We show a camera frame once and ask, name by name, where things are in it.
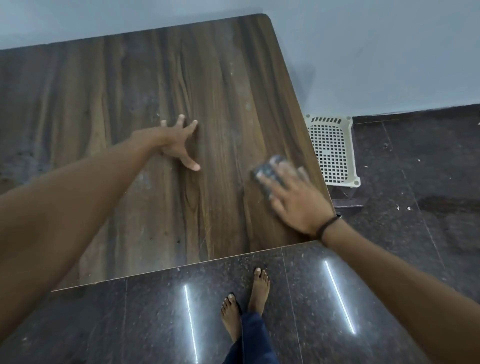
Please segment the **person's left hand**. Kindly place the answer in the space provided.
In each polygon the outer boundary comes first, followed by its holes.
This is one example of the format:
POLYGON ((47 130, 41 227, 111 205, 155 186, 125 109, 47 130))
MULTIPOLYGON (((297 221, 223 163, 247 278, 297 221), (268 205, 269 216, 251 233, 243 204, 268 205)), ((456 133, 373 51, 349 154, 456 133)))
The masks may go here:
POLYGON ((176 127, 176 122, 173 126, 169 126, 167 120, 161 120, 160 125, 150 128, 147 134, 152 138, 155 148, 179 160, 181 153, 188 153, 186 142, 197 129, 198 120, 194 119, 189 125, 184 125, 184 127, 176 127))

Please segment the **person's right hand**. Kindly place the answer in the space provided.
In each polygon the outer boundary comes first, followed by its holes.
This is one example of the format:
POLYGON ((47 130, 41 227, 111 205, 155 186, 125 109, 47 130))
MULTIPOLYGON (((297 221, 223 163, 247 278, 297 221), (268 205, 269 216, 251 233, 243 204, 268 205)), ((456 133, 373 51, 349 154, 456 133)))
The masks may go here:
MULTIPOLYGON (((285 182, 287 190, 283 190, 275 181, 260 175, 259 179, 268 185, 273 195, 288 200, 290 213, 289 222, 284 222, 299 233, 315 237, 316 230, 331 217, 336 215, 331 203, 312 184, 304 167, 297 168, 301 177, 295 175, 293 168, 286 163, 273 165, 274 169, 285 182)), ((327 241, 329 231, 337 227, 340 220, 328 227, 323 240, 327 241)))

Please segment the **person's right forearm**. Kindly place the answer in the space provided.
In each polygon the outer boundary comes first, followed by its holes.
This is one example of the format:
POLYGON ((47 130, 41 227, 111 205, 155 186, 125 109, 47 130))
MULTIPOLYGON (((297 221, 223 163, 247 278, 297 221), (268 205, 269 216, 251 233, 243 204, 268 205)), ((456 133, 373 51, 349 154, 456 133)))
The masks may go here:
POLYGON ((480 364, 480 304, 364 238, 342 219, 324 243, 432 362, 480 364))

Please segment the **person's left forearm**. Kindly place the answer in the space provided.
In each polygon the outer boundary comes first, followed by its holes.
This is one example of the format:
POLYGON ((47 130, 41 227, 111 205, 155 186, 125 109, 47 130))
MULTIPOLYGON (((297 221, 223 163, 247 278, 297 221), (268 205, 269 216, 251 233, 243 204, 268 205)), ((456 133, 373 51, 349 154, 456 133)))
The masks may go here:
POLYGON ((0 195, 0 343, 68 273, 165 141, 163 131, 140 130, 0 195))

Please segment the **black wristband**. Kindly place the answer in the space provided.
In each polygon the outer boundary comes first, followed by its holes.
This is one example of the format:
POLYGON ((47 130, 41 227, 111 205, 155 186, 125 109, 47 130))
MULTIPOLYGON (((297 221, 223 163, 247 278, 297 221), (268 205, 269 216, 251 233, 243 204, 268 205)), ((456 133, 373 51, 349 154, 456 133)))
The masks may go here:
POLYGON ((327 230, 328 227, 333 225, 335 222, 337 222, 341 218, 342 218, 342 215, 336 214, 335 216, 329 218, 327 222, 324 222, 315 232, 316 240, 318 240, 323 245, 325 245, 325 242, 324 242, 325 231, 327 230))

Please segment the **metal table leg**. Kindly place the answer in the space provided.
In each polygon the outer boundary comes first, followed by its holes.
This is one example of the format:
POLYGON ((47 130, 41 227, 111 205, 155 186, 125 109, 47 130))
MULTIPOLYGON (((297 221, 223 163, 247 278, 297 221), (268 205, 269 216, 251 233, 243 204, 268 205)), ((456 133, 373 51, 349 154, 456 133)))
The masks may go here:
POLYGON ((359 213, 369 200, 360 187, 329 186, 328 192, 337 215, 345 218, 359 213))

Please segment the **white plastic lattice basket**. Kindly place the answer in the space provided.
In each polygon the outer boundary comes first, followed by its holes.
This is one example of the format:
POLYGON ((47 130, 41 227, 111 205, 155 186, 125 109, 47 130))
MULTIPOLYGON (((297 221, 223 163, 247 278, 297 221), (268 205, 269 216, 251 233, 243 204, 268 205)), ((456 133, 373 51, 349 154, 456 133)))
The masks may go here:
POLYGON ((325 117, 305 114, 303 117, 326 185, 360 187, 351 116, 325 117))

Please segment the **person's right foot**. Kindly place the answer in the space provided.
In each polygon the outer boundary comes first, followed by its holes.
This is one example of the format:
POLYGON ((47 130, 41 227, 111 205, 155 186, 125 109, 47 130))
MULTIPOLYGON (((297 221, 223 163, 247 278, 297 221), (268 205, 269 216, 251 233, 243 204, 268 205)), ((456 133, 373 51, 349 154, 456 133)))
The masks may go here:
POLYGON ((262 317, 270 292, 271 282, 266 270, 255 268, 253 286, 248 303, 248 312, 257 313, 262 317))

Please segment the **person's foot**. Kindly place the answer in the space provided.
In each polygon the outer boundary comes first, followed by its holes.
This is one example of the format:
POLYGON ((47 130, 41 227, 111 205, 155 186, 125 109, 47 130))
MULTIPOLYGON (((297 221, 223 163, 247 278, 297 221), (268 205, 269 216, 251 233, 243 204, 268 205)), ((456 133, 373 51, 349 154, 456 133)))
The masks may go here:
POLYGON ((232 343, 236 343, 242 335, 242 310, 234 293, 229 293, 222 302, 220 317, 232 343))
POLYGON ((248 303, 248 312, 257 313, 262 317, 270 292, 271 282, 266 270, 255 268, 253 286, 248 303))

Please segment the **person's left foot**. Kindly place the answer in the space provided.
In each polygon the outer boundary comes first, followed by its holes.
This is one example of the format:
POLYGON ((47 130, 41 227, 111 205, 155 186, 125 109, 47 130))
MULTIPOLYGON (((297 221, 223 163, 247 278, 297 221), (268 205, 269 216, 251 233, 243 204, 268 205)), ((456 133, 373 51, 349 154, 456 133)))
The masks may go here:
POLYGON ((229 293, 222 302, 220 317, 232 343, 236 343, 242 335, 242 310, 234 293, 229 293))

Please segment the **blue jeans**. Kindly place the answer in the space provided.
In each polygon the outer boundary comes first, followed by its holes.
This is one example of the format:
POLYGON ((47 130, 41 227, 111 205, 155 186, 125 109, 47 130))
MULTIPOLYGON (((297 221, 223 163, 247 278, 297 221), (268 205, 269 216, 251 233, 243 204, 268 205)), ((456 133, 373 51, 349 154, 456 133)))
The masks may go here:
POLYGON ((231 346, 222 364, 279 364, 261 316, 256 312, 247 312, 240 319, 240 337, 231 346))

